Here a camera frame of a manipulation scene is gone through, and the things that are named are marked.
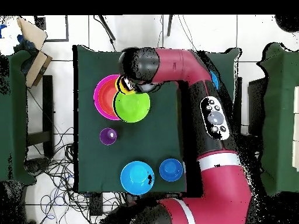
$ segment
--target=white tile floor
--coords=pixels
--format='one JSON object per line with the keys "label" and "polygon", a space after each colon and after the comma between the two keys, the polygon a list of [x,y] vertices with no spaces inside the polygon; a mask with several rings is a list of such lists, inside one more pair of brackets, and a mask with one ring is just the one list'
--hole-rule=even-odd
{"label": "white tile floor", "polygon": [[[64,39],[66,30],[64,24],[65,16],[48,16],[46,25],[48,39]],[[32,16],[24,16],[34,23]],[[157,47],[162,46],[162,38],[158,39],[161,32],[160,15],[123,15],[107,16],[106,22],[112,33],[116,37],[115,48],[121,51],[126,47]],[[271,42],[282,42],[287,48],[295,51],[299,49],[298,33],[286,33],[278,28],[274,20],[274,15],[185,15],[178,17],[175,15],[172,21],[170,37],[166,36],[168,15],[164,16],[164,47],[190,49],[188,38],[186,37],[182,25],[189,34],[185,21],[192,34],[193,44],[198,50],[209,52],[224,52],[228,48],[239,47],[242,55],[239,58],[238,76],[243,77],[242,94],[242,125],[246,131],[248,125],[248,99],[246,87],[248,82],[264,77],[263,71],[256,65],[262,58],[264,47]],[[72,67],[72,45],[80,44],[90,47],[95,51],[113,51],[113,47],[107,34],[100,23],[93,19],[93,16],[68,16],[69,42],[46,42],[42,51],[53,57],[53,61],[46,70],[46,75],[53,76],[54,86],[54,124],[55,141],[59,142],[58,133],[65,132],[69,127],[73,127],[73,67]],[[30,89],[33,97],[42,107],[42,82],[37,87]],[[41,131],[42,112],[31,95],[28,94],[29,111],[29,132]],[[64,143],[73,141],[73,129],[64,136]],[[39,157],[35,148],[30,147],[29,157]],[[30,186],[26,194],[26,209],[28,219],[35,219],[41,222],[45,214],[41,210],[40,200],[45,195],[50,195],[54,189],[54,184],[50,178],[42,174],[37,177],[36,185]],[[106,199],[114,197],[113,194],[104,194]],[[105,210],[110,210],[111,203],[105,206]],[[43,210],[48,204],[47,198],[42,202]],[[69,209],[68,205],[54,206],[51,214],[57,215],[60,224],[88,224],[82,214],[75,209]],[[92,221],[101,218],[91,217]],[[43,224],[57,224],[56,219],[46,219]]]}

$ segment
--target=green bowl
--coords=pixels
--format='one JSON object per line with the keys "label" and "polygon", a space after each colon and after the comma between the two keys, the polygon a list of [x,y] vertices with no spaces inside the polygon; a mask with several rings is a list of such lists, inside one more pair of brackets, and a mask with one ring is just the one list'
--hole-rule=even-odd
{"label": "green bowl", "polygon": [[147,93],[122,94],[114,98],[114,112],[123,121],[136,123],[142,120],[150,110],[151,101]]}

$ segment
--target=bowl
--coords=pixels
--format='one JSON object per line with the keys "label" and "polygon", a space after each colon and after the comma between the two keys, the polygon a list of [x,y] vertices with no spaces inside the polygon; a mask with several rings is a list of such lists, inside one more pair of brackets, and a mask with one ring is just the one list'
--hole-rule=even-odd
{"label": "bowl", "polygon": [[144,162],[131,162],[127,164],[120,174],[123,188],[132,195],[143,195],[154,185],[154,172]]}
{"label": "bowl", "polygon": [[147,93],[122,94],[114,98],[114,112],[121,120],[128,123],[141,121],[148,114],[151,106]]}
{"label": "bowl", "polygon": [[181,178],[183,174],[183,166],[181,162],[176,159],[167,159],[161,163],[159,172],[164,180],[174,182]]}
{"label": "bowl", "polygon": [[113,108],[114,97],[117,94],[115,81],[119,75],[110,75],[102,79],[93,94],[93,101],[98,112],[109,120],[120,120]]}

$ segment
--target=red robot arm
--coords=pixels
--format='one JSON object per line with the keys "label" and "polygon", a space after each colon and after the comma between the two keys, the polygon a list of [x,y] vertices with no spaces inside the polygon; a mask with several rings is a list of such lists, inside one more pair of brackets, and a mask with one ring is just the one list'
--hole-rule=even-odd
{"label": "red robot arm", "polygon": [[[120,72],[135,81],[177,81],[188,86],[184,94],[190,100],[195,159],[204,194],[161,200],[172,224],[245,224],[251,191],[221,99],[203,60],[189,50],[130,48],[121,55],[119,64]],[[192,171],[194,167],[186,163],[186,174]],[[187,177],[187,193],[196,184],[198,181]]]}

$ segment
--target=pink bowl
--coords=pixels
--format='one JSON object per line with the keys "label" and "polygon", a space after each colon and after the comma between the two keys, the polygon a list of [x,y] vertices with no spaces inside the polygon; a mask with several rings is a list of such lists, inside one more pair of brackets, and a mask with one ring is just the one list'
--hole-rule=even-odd
{"label": "pink bowl", "polygon": [[120,75],[110,75],[110,76],[107,76],[105,77],[104,79],[102,79],[96,89],[95,89],[95,92],[93,93],[93,101],[95,103],[95,106],[96,106],[96,109],[99,113],[101,113],[102,116],[104,116],[105,118],[108,118],[109,120],[120,120],[118,118],[118,116],[112,116],[112,115],[109,115],[107,113],[105,113],[103,111],[103,109],[101,108],[100,104],[99,104],[99,99],[98,99],[98,96],[99,96],[99,91],[100,91],[100,88],[106,83],[108,82],[109,80],[116,80]]}

